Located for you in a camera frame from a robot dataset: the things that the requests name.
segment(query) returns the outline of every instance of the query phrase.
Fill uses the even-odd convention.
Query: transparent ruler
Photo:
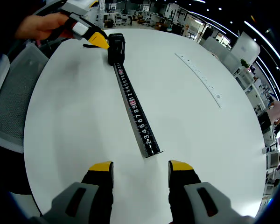
[[[210,83],[207,77],[204,74],[202,74],[201,71],[185,55],[177,54],[177,53],[175,53],[175,55],[178,56],[197,75],[200,81],[209,90],[209,92],[211,93],[211,95],[219,105],[219,107],[222,108],[222,96],[220,95],[220,93],[218,93],[214,85]]]

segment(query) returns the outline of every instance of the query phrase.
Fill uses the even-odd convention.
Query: table surface
[[[125,69],[164,152],[141,156],[107,51],[65,41],[37,81],[25,122],[26,171],[42,213],[90,166],[111,160],[111,223],[169,223],[173,159],[193,166],[241,215],[255,216],[265,185],[264,141],[230,72],[202,46],[178,35],[145,29],[106,33],[125,37]],[[204,73],[221,94],[223,109],[175,53],[187,55]]]

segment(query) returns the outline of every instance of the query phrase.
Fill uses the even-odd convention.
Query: chair
[[[6,170],[22,167],[21,171],[17,170],[19,178],[14,184],[20,184],[16,180],[27,178],[23,156],[25,118],[33,89],[47,61],[34,44],[28,43],[11,62],[7,75],[0,72],[0,166]],[[10,162],[16,167],[9,167]],[[1,169],[0,172],[11,175]],[[19,191],[14,193],[23,193],[20,187],[16,188]]]
[[[273,151],[273,152],[268,152],[266,154],[266,169],[267,171],[271,172],[275,168],[278,167],[279,163],[279,152],[278,151]]]

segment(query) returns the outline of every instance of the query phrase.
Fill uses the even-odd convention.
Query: ruler
[[[214,85],[210,83],[210,81],[207,79],[207,77],[201,73],[201,71],[196,67],[196,65],[193,64],[193,62],[188,59],[185,55],[182,54],[177,54],[175,53],[176,56],[178,56],[200,79],[200,81],[205,85],[205,87],[208,89],[208,91],[211,93],[217,104],[219,105],[220,108],[222,108],[222,96]]]
[[[114,63],[114,70],[121,90],[121,95],[125,102],[127,113],[142,154],[147,158],[161,153],[153,131],[150,128],[148,120],[143,112],[141,104],[123,65],[121,63]]]

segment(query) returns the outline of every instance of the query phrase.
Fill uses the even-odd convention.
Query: tape measure blade
[[[150,128],[148,120],[123,65],[115,63],[114,70],[122,98],[125,102],[126,111],[142,155],[144,157],[150,157],[160,153],[161,151],[155,140],[153,131]]]

